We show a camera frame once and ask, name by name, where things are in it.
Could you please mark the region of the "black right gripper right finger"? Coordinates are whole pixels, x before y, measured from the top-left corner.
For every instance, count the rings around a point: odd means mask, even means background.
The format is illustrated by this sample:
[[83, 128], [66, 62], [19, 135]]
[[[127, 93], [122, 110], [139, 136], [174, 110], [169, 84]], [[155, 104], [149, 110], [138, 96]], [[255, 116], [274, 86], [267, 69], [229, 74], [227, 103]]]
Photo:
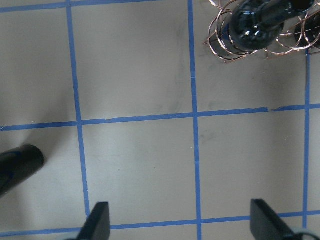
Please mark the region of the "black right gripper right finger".
[[295, 233], [263, 199], [250, 201], [250, 231], [255, 240], [295, 239]]

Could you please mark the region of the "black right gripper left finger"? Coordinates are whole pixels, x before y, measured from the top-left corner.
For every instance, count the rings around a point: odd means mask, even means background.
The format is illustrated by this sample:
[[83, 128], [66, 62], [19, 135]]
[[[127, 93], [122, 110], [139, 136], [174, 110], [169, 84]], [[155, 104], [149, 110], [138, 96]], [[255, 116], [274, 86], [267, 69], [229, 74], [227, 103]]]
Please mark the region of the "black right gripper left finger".
[[108, 240], [111, 235], [108, 202], [97, 202], [77, 235], [78, 240]]

